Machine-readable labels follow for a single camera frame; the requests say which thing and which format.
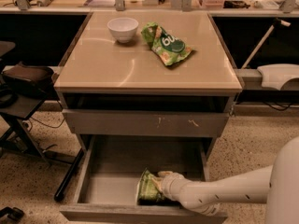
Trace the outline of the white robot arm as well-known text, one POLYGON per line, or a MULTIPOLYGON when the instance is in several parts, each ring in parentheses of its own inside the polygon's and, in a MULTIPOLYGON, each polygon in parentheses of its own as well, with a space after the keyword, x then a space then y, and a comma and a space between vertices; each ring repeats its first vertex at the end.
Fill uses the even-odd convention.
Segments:
POLYGON ((299 224, 299 138, 289 141, 274 164, 213 182, 161 172, 152 181, 166 198, 210 214, 218 203, 265 203, 265 224, 299 224))

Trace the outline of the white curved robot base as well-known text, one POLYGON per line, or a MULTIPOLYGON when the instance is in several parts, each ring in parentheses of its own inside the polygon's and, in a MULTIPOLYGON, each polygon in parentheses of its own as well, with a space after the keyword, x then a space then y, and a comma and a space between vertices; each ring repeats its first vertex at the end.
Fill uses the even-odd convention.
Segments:
POLYGON ((257 70, 262 75, 262 87, 278 91, 289 81, 299 78, 298 64, 268 64, 259 66, 257 70))

